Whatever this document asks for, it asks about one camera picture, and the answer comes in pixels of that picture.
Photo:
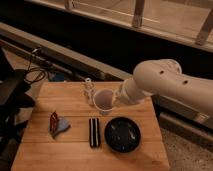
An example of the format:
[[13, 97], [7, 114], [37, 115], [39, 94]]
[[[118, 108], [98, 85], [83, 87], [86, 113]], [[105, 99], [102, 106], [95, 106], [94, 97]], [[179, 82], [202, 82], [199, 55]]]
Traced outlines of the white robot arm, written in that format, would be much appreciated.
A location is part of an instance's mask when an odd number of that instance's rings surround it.
[[202, 125], [213, 130], [213, 80], [183, 74], [173, 59], [147, 60], [139, 63], [132, 76], [120, 84], [115, 100], [122, 105], [135, 105], [153, 95], [208, 116]]

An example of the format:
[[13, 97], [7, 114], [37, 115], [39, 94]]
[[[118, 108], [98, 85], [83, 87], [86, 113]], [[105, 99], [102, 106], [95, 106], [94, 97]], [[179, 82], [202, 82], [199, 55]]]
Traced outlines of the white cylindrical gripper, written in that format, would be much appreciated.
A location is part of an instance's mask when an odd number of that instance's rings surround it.
[[143, 101], [147, 94], [141, 90], [133, 78], [124, 80], [119, 88], [115, 91], [114, 105], [115, 106], [130, 106], [136, 105]]

